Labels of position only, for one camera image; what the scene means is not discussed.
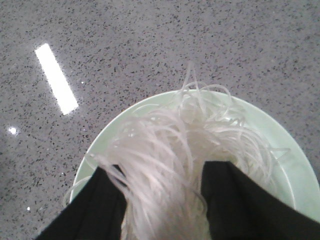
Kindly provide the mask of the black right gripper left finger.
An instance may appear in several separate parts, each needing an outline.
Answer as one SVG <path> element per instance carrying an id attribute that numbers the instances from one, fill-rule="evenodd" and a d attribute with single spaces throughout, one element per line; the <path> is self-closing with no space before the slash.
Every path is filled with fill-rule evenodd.
<path id="1" fill-rule="evenodd" d="M 73 201 L 38 240 L 119 240 L 127 208 L 124 195 L 98 167 Z"/>

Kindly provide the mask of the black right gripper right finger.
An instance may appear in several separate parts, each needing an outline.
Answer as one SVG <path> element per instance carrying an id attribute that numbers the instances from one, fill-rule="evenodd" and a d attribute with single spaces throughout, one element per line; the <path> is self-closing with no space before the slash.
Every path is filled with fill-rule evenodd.
<path id="1" fill-rule="evenodd" d="M 207 161 L 201 195 L 213 240 L 318 240 L 320 224 L 261 188 L 228 161 Z"/>

